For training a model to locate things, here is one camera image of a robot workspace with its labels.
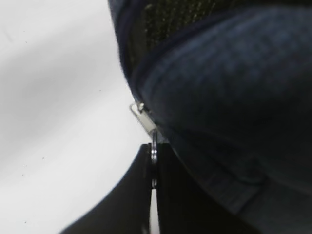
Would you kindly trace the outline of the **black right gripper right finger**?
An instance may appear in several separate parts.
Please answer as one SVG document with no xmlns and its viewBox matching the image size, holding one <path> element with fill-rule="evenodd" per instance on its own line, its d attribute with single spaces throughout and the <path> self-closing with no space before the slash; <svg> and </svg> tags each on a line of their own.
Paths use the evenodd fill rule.
<svg viewBox="0 0 312 234">
<path fill-rule="evenodd" d="M 254 234 L 188 174 L 169 144 L 157 146 L 156 200 L 162 234 Z"/>
</svg>

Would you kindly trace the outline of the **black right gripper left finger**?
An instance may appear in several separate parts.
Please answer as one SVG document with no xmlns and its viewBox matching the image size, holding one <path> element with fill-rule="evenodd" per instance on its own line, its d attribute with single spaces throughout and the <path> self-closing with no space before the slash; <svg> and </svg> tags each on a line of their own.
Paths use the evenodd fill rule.
<svg viewBox="0 0 312 234">
<path fill-rule="evenodd" d="M 109 194 L 63 234 L 148 234 L 152 193 L 151 145 L 143 144 Z"/>
</svg>

